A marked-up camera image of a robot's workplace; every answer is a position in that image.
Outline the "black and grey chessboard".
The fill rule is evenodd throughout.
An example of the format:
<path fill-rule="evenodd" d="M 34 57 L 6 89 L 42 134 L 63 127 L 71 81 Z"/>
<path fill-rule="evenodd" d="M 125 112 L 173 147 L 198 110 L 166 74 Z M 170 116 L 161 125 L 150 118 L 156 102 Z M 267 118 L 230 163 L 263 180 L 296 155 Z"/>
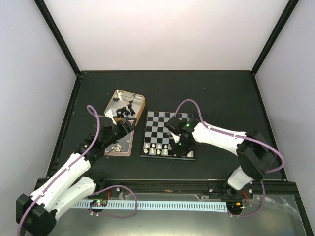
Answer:
<path fill-rule="evenodd" d="M 146 116 L 146 125 L 144 133 L 144 142 L 141 157 L 147 158 L 162 158 L 162 159 L 177 159 L 177 160 L 195 160 L 194 152 L 192 151 L 192 157 L 177 157 L 172 148 L 171 143 L 173 143 L 173 137 L 169 134 L 168 129 L 166 128 L 166 123 L 174 116 L 174 112 L 158 112 L 158 111 L 148 111 Z M 152 144 L 155 144 L 154 147 L 156 152 L 154 155 L 150 154 L 150 148 Z M 163 151 L 165 150 L 164 146 L 168 145 L 168 154 L 164 155 Z M 161 154 L 157 155 L 157 150 L 161 150 Z"/>

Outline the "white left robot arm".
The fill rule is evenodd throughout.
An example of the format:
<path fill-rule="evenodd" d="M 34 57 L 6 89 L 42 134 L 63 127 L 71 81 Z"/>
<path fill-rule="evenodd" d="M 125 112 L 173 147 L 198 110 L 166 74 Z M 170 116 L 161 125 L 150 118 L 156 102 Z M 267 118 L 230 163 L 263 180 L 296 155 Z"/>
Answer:
<path fill-rule="evenodd" d="M 86 172 L 104 156 L 107 147 L 134 130 L 137 119 L 116 119 L 112 111 L 100 116 L 91 105 L 87 105 L 87 110 L 96 118 L 96 132 L 89 134 L 66 163 L 41 187 L 17 199 L 17 235 L 23 236 L 29 232 L 33 236 L 47 236 L 75 203 L 87 196 L 101 196 L 105 192 L 105 183 Z"/>

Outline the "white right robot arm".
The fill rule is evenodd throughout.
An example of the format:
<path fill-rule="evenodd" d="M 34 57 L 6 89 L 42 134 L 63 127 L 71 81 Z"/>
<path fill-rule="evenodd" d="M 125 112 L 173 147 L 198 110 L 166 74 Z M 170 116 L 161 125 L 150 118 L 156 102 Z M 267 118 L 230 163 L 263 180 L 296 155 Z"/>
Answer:
<path fill-rule="evenodd" d="M 184 156 L 194 150 L 197 143 L 222 148 L 236 155 L 240 166 L 234 170 L 224 185 L 224 193 L 236 198 L 242 188 L 252 181 L 262 181 L 276 156 L 263 143 L 259 132 L 247 135 L 202 123 L 197 118 L 184 122 L 172 116 L 165 127 L 174 139 L 171 148 L 176 156 Z"/>

